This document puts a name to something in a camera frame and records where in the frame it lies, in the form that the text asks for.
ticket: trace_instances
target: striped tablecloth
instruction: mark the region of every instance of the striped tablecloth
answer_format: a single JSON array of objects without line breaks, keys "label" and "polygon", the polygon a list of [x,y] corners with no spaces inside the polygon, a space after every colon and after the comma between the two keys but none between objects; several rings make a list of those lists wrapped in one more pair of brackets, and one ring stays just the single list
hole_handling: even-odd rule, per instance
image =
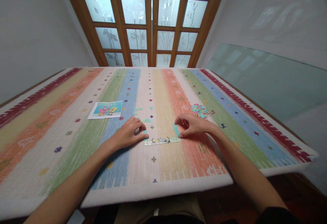
[{"label": "striped tablecloth", "polygon": [[[95,102],[119,100],[121,117],[87,120]],[[207,135],[151,143],[176,137],[183,129],[175,118],[196,107],[266,176],[300,171],[317,157],[209,70],[69,68],[0,109],[0,219],[30,214],[133,114],[148,119],[150,145],[112,155],[82,207],[232,184]]]}]

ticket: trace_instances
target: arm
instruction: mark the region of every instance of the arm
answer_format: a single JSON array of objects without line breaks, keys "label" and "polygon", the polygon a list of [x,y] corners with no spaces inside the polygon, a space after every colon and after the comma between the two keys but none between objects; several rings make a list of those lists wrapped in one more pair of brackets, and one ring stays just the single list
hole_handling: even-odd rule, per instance
[{"label": "arm", "polygon": [[64,180],[29,216],[25,223],[66,223],[108,157],[121,148],[149,137],[147,134],[134,135],[137,128],[146,130],[140,119],[131,117],[87,161]]},{"label": "arm", "polygon": [[175,124],[186,127],[180,138],[195,134],[209,133],[218,144],[236,183],[254,203],[259,213],[267,207],[287,209],[276,190],[258,168],[225,136],[213,123],[191,114],[180,114]]}]

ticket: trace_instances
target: pants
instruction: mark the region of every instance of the pants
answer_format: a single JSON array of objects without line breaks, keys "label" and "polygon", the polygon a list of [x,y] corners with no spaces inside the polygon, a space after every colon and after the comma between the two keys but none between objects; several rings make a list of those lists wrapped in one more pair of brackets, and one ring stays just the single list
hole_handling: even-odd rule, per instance
[{"label": "pants", "polygon": [[120,205],[114,224],[143,224],[155,215],[189,215],[205,223],[195,194],[183,194]]}]

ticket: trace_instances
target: blue stripe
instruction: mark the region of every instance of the blue stripe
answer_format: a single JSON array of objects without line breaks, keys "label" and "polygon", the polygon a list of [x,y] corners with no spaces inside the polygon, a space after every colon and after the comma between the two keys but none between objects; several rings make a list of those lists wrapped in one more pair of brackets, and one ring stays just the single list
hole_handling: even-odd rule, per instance
[{"label": "blue stripe", "polygon": [[246,113],[244,113],[243,110],[239,109],[238,106],[236,106],[229,97],[221,92],[221,90],[218,89],[216,85],[212,84],[206,76],[204,76],[199,70],[196,69],[191,70],[191,72],[202,84],[205,85],[205,87],[235,119],[235,121],[238,122],[238,124],[244,129],[247,135],[253,140],[257,147],[267,156],[270,161],[276,163],[278,166],[284,166],[284,161],[287,162],[287,165],[296,163],[291,156],[288,156],[288,154],[280,148],[280,144],[278,142],[269,138],[266,133],[260,127],[258,127],[257,124],[255,124]]},{"label": "blue stripe", "polygon": [[[108,138],[110,138],[116,130],[123,126],[123,124],[133,115],[134,108],[136,106],[137,89],[140,79],[140,69],[129,69],[124,79],[124,83],[121,87],[117,100],[127,100],[123,102],[123,108],[121,116],[124,117],[123,120],[119,118],[111,118],[107,124],[106,130],[102,136],[101,144],[104,143]],[[95,177],[94,183],[91,187],[92,190],[119,187],[121,184],[126,185],[127,180],[127,170],[129,163],[130,148],[124,148],[109,157],[107,162],[98,172]],[[113,163],[110,169],[107,169],[109,163]]]}]

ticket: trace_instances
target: wooden door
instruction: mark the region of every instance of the wooden door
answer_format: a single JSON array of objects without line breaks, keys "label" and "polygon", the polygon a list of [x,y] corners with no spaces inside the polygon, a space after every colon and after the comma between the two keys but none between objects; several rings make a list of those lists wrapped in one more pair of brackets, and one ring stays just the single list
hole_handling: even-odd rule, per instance
[{"label": "wooden door", "polygon": [[221,0],[153,0],[152,65],[195,67]]},{"label": "wooden door", "polygon": [[220,3],[70,1],[99,66],[161,67],[195,67]]}]

